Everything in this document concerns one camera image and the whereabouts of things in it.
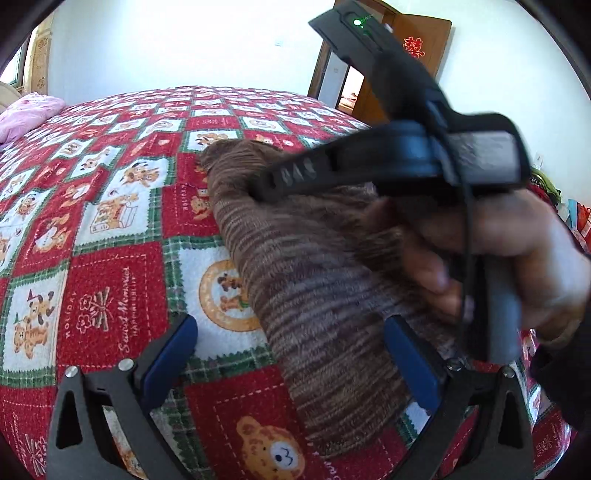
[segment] pink pillow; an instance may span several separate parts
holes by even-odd
[[[0,114],[0,145],[14,142],[60,113],[66,102],[61,98],[29,93]]]

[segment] cable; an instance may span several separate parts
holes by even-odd
[[[474,281],[474,264],[472,259],[472,213],[473,213],[473,200],[474,197],[472,195],[472,188],[470,184],[466,181],[464,176],[461,162],[458,158],[458,154],[456,149],[453,147],[451,142],[449,141],[446,132],[443,128],[436,129],[436,137],[441,142],[443,148],[446,150],[447,154],[450,158],[450,163],[452,164],[452,168],[454,174],[457,177],[458,187],[457,191],[459,192],[459,196],[464,203],[464,207],[466,209],[464,214],[464,279],[462,282],[462,306],[460,308],[459,314],[459,321],[458,321],[458,330],[459,335],[458,338],[464,338],[464,332],[466,329],[467,324],[469,323],[466,320],[466,300],[468,296],[472,294],[472,285]]]

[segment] handheld controller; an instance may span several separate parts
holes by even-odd
[[[455,112],[423,65],[383,25],[367,16],[351,0],[310,25],[341,60],[369,79],[390,123],[269,166],[251,178],[251,195],[275,202],[286,195],[372,181],[380,196],[398,199],[397,205],[410,220],[437,205],[457,202],[458,190],[468,202],[472,195],[525,187],[530,164],[515,125],[498,113]],[[360,18],[363,28],[355,22]],[[514,361],[521,350],[521,304],[511,263],[490,256],[472,259],[468,254],[462,265],[458,258],[449,258],[450,272],[469,283],[466,291],[474,298],[472,320],[460,322],[463,350],[482,361]]]

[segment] blue gripper pad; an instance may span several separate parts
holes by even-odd
[[[441,403],[441,391],[447,379],[443,359],[398,315],[386,319],[384,341],[416,402],[434,413]]]
[[[144,411],[158,408],[164,403],[173,383],[195,351],[196,343],[197,321],[187,315],[144,375],[140,399]]]

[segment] white wall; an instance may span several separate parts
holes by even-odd
[[[306,94],[333,0],[66,0],[48,86],[69,105],[135,90],[216,85]],[[275,46],[277,40],[282,47]]]
[[[591,102],[545,29],[514,0],[387,0],[453,23],[439,81],[460,112],[498,111],[565,197],[591,206]],[[177,85],[307,93],[333,0],[66,0],[49,89],[68,104]],[[274,45],[283,40],[282,47]]]
[[[591,101],[546,30],[513,0],[386,0],[452,21],[439,83],[459,112],[497,111],[566,198],[591,207]]]

